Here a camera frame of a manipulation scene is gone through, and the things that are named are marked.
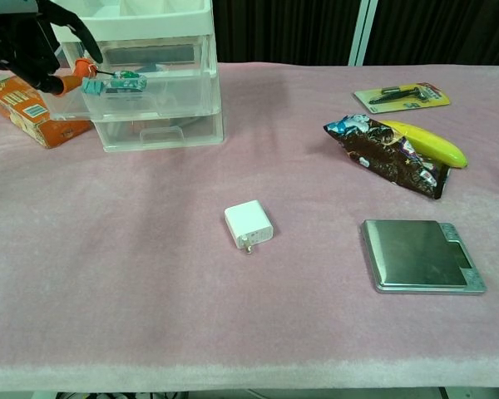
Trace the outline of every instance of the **table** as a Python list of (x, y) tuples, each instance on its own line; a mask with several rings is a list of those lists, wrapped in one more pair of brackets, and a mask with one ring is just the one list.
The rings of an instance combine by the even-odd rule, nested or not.
[[(45, 150), (0, 116), (0, 391), (499, 387), (499, 66), (222, 65), (222, 145)], [(355, 165), (322, 126), (356, 90), (452, 105), (379, 116), (454, 141), (440, 200)], [(248, 256), (223, 220), (258, 199)], [(380, 294), (365, 219), (454, 223), (483, 296)]]

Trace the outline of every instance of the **orange box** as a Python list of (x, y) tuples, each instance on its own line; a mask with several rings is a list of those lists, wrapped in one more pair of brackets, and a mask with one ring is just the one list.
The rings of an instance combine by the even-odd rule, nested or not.
[(47, 148), (92, 128), (90, 121), (52, 121), (37, 90), (16, 76), (0, 81), (0, 113)]

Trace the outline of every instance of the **yellow banana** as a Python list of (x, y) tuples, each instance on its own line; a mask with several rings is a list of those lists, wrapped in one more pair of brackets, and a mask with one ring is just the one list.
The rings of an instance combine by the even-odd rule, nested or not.
[(466, 156), (451, 141), (447, 141), (443, 137), (435, 135), (431, 131), (426, 131), (421, 127), (409, 125), (408, 123), (398, 121), (380, 122), (384, 125), (390, 126), (399, 134), (407, 137), (414, 149), (420, 154), (433, 158), (434, 160), (440, 160), (452, 168), (466, 167)]

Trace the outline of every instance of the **foil chip bag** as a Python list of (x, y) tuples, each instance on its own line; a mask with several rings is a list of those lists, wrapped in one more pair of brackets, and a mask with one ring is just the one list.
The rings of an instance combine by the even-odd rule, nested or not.
[(324, 126), (349, 158), (396, 185), (432, 199), (442, 196), (450, 168), (418, 154), (404, 135), (366, 115), (345, 116)]

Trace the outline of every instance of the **black curtain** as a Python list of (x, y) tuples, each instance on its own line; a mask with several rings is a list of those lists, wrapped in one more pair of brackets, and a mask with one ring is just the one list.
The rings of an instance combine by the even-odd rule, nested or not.
[(347, 65), (360, 0), (213, 0), (221, 62)]
[(364, 65), (499, 65), (499, 0), (379, 0)]

